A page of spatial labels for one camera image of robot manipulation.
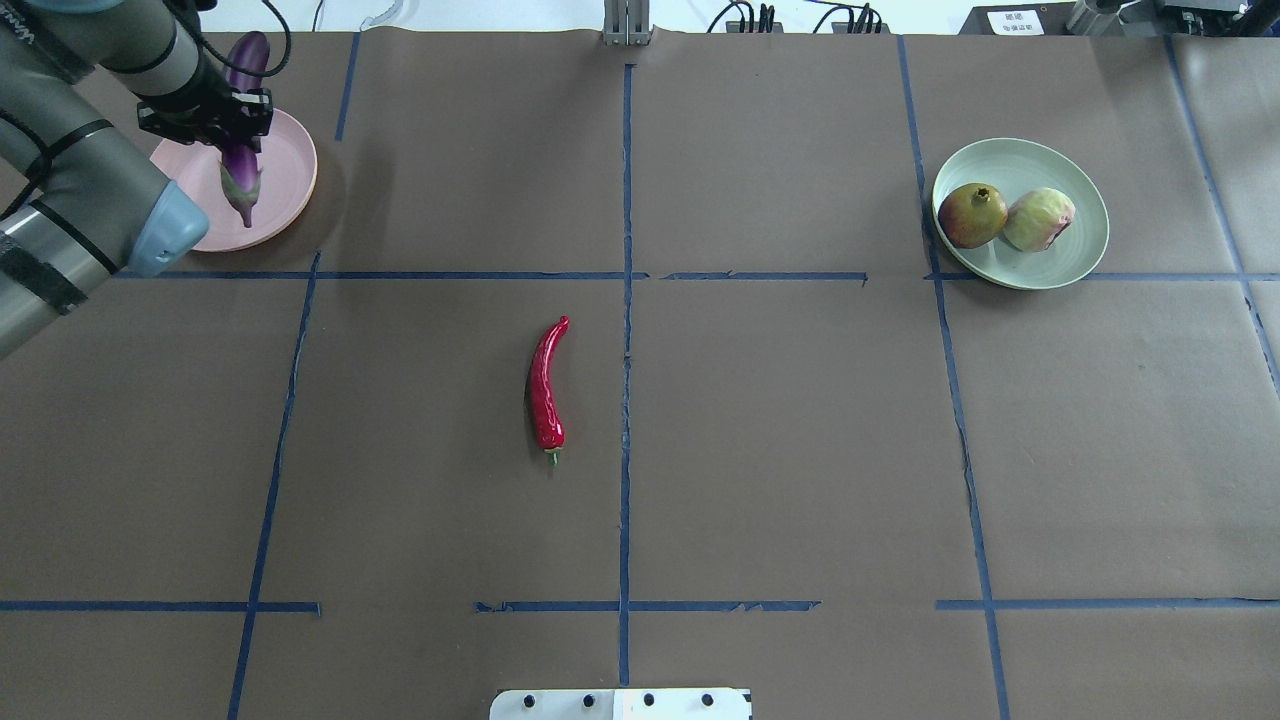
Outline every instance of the metal bracket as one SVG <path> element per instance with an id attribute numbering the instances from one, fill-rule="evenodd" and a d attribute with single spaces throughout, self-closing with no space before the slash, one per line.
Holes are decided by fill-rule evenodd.
<path id="1" fill-rule="evenodd" d="M 751 691 L 507 691 L 494 698 L 489 720 L 751 720 Z"/>
<path id="2" fill-rule="evenodd" d="M 649 45 L 649 0 L 604 0 L 605 45 Z"/>

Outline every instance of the chili pepper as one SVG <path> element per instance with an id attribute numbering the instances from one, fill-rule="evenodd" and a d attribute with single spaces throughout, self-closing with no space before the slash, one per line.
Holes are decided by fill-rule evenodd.
<path id="1" fill-rule="evenodd" d="M 529 370 L 529 406 L 534 414 L 534 432 L 538 446 L 547 451 L 554 468 L 559 462 L 559 451 L 564 447 L 564 428 L 556 413 L 556 397 L 552 393 L 552 357 L 556 346 L 568 331 L 568 316 L 561 315 L 558 323 L 543 333 L 543 340 L 534 351 L 534 364 Z"/>

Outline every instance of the eggplant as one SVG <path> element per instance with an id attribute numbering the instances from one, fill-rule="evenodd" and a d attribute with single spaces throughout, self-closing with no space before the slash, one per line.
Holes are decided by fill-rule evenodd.
<path id="1" fill-rule="evenodd" d="M 265 72 L 271 56 L 271 44 L 261 32 L 244 33 L 228 56 L 230 65 L 223 69 L 223 79 L 239 92 L 262 87 L 262 78 L 244 74 L 232 65 L 253 72 Z M 253 227 L 253 205 L 257 205 L 262 187 L 262 170 L 257 167 L 257 152 L 244 140 L 228 138 L 219 146 L 223 152 L 221 178 L 223 195 L 227 202 L 239 213 L 246 228 Z"/>

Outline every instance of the light green bowl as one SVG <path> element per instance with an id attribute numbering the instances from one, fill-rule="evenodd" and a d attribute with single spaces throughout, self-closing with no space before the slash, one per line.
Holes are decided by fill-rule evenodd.
<path id="1" fill-rule="evenodd" d="M 1030 190 L 1052 187 L 1075 204 L 1075 220 L 1042 252 L 1023 252 L 1004 236 L 961 250 L 942 232 L 938 208 L 952 190 L 970 182 L 993 186 L 1010 208 Z M 966 268 L 1018 290 L 1050 290 L 1083 278 L 1098 266 L 1111 234 L 1107 206 L 1089 176 L 1061 152 L 1016 137 L 979 140 L 942 164 L 933 181 L 933 225 L 942 245 Z"/>

